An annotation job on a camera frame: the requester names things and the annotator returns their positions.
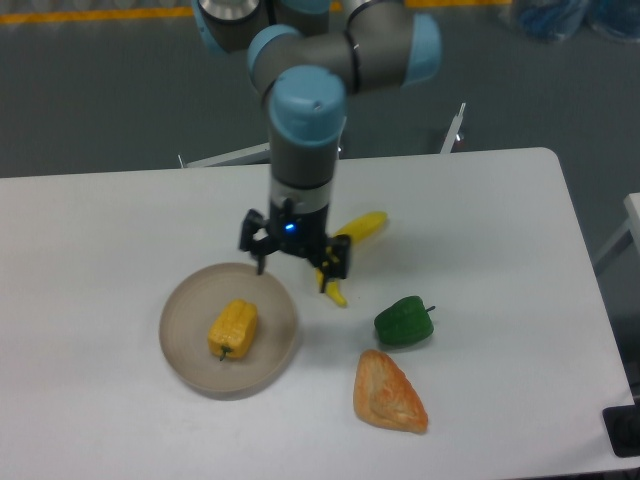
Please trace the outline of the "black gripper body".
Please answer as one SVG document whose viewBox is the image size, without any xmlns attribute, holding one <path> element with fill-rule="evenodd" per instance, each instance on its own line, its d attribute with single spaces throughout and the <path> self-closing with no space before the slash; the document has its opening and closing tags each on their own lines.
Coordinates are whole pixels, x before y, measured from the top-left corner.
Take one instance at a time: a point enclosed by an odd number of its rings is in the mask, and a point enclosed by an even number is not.
<svg viewBox="0 0 640 480">
<path fill-rule="evenodd" d="M 262 254 L 279 251 L 319 265 L 327 247 L 328 212 L 329 206 L 325 205 L 311 213 L 290 213 L 271 202 L 265 226 L 267 235 L 260 241 Z"/>
</svg>

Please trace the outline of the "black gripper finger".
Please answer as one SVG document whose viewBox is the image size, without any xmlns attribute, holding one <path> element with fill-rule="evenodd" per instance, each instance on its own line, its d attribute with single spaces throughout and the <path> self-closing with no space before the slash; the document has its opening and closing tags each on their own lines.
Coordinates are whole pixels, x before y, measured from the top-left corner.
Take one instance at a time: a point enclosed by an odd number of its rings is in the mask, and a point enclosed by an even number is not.
<svg viewBox="0 0 640 480">
<path fill-rule="evenodd" d="M 273 241 L 269 221 L 255 209 L 250 209 L 242 221 L 239 249 L 250 254 L 256 261 L 256 273 L 262 275 L 266 257 L 273 253 Z"/>
<path fill-rule="evenodd" d="M 326 234 L 312 238 L 312 265 L 320 272 L 319 291 L 324 293 L 329 282 L 346 279 L 351 264 L 351 237 Z"/>
</svg>

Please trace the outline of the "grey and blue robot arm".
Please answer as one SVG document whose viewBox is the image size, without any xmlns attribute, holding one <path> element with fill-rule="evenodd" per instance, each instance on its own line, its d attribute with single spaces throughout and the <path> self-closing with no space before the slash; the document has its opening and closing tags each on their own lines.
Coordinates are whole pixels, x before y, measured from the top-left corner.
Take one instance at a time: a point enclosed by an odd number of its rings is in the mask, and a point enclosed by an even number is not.
<svg viewBox="0 0 640 480">
<path fill-rule="evenodd" d="M 442 58 L 436 21 L 400 1 L 347 1 L 345 27 L 329 28 L 326 1 L 196 1 L 214 52 L 243 51 L 264 111 L 269 211 L 246 215 L 239 247 L 263 265 L 283 252 L 307 260 L 322 283 L 344 279 L 352 240 L 326 222 L 351 95 L 432 78 Z"/>
</svg>

